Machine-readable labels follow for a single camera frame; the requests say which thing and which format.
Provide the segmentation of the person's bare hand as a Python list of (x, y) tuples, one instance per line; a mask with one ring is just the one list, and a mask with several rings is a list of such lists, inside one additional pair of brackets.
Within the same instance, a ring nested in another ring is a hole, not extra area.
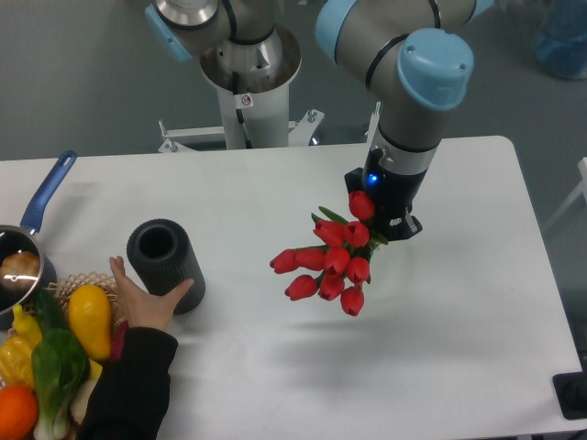
[(109, 266), (125, 308), (129, 327), (166, 332), (172, 323), (176, 306), (194, 285), (194, 280), (184, 280), (165, 295), (158, 296), (144, 291), (129, 278), (122, 257), (110, 257)]

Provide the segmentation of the black sleeved forearm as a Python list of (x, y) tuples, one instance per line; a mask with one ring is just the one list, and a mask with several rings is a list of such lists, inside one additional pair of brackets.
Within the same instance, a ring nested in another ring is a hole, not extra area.
[(79, 439), (155, 439), (170, 403), (178, 341), (147, 327), (126, 331), (119, 360), (107, 366), (89, 398)]

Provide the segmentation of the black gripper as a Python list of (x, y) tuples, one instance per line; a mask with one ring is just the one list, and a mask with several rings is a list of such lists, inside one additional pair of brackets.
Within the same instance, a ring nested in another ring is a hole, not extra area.
[(406, 240), (422, 231), (412, 216), (413, 200), (433, 157), (433, 149), (372, 147), (364, 166), (345, 175), (349, 193), (363, 191), (374, 202), (372, 227), (387, 240)]

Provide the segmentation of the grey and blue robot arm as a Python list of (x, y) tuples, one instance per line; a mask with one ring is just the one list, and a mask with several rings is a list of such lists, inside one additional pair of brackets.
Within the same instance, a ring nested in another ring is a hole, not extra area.
[[(474, 65), (454, 29), (485, 1), (328, 1), (316, 20), (326, 55), (373, 93), (379, 120), (365, 164), (345, 177), (375, 204), (375, 229), (390, 241), (421, 231), (413, 200)], [(301, 49), (272, 1), (153, 1), (146, 19), (167, 53), (198, 59), (216, 88), (229, 149), (284, 147), (289, 85)]]

